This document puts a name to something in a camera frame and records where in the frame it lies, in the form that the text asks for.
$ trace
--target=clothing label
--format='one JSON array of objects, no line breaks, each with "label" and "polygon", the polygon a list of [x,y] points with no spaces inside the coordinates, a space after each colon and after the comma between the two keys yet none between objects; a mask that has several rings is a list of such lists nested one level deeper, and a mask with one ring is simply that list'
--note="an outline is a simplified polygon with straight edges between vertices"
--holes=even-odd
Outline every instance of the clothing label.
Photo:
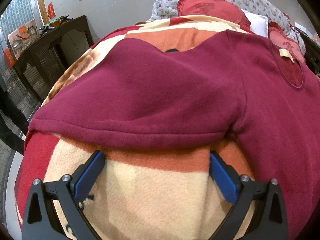
[{"label": "clothing label", "polygon": [[291,59],[292,63],[294,63],[293,57],[291,56],[289,51],[287,51],[286,49],[279,49],[279,53],[281,57],[288,57]]}]

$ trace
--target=floor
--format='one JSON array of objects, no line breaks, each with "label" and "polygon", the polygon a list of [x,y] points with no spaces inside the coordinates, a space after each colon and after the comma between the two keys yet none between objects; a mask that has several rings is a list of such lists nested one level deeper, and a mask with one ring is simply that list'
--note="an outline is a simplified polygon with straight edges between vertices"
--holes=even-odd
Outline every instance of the floor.
[{"label": "floor", "polygon": [[21,240],[21,230],[16,212],[16,203],[14,197],[14,184],[22,162],[23,156],[16,152],[10,168],[7,191],[5,194],[5,215],[7,221],[8,232],[14,240]]}]

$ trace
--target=maroon sweatshirt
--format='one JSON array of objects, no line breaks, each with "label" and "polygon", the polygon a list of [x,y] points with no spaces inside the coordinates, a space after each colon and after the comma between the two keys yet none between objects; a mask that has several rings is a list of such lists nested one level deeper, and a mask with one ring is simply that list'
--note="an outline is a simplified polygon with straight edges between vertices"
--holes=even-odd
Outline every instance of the maroon sweatshirt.
[{"label": "maroon sweatshirt", "polygon": [[293,239],[320,197],[319,105],[317,77],[264,37],[225,31],[171,53],[129,38],[41,107],[29,130],[134,149],[232,138],[256,180],[279,180]]}]

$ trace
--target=metal screw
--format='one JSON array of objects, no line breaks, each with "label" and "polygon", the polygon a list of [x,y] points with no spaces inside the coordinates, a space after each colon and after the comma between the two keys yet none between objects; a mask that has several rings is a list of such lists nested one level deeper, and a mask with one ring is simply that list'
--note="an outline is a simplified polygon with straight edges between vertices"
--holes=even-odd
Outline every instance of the metal screw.
[{"label": "metal screw", "polygon": [[273,185],[278,185],[278,180],[273,178],[273,179],[271,179],[271,183]]},{"label": "metal screw", "polygon": [[68,181],[69,179],[70,179],[70,175],[69,174],[66,174],[66,175],[62,176],[62,180],[63,181]]},{"label": "metal screw", "polygon": [[241,180],[242,180],[243,182],[248,182],[249,179],[250,179],[249,176],[246,175],[246,174],[244,174],[244,175],[241,176]]},{"label": "metal screw", "polygon": [[40,179],[35,179],[34,181],[33,181],[33,185],[38,185],[40,183]]}]

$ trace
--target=window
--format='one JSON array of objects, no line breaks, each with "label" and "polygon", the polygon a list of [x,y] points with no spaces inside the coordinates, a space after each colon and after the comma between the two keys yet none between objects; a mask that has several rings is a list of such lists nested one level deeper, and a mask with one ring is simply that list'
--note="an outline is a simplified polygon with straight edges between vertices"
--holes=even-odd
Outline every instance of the window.
[{"label": "window", "polygon": [[12,0],[0,18],[3,36],[6,39],[10,33],[34,18],[31,0]]}]

